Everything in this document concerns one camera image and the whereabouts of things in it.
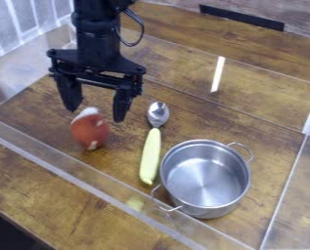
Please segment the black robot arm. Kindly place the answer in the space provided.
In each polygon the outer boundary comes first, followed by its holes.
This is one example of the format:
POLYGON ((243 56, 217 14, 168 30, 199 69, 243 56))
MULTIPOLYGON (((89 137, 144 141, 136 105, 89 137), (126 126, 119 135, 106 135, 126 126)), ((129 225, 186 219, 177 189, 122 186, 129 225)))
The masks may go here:
POLYGON ((81 85, 115 91, 113 116, 125 120, 132 99, 141 94, 145 67, 121 54, 121 44, 133 47, 141 41, 128 42, 121 35, 121 13, 144 28, 144 22, 129 6, 136 0, 74 0, 71 22, 77 29, 78 47, 73 50, 50 49, 48 68, 65 108, 75 111, 82 101, 81 85))

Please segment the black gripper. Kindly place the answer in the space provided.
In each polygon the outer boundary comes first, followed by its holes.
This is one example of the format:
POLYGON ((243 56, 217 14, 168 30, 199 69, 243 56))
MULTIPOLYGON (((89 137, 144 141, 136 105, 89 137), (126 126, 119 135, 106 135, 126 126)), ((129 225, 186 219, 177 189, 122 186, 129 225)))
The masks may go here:
POLYGON ((141 94, 142 75, 145 68, 134 62, 117 56, 109 65, 89 65, 78 62, 75 50, 47 51, 51 59, 50 74, 52 75, 65 108, 74 112, 82 102, 82 90, 78 78, 91 81, 102 88, 117 90, 113 99, 113 115, 117 123, 125 120, 132 98, 141 94))

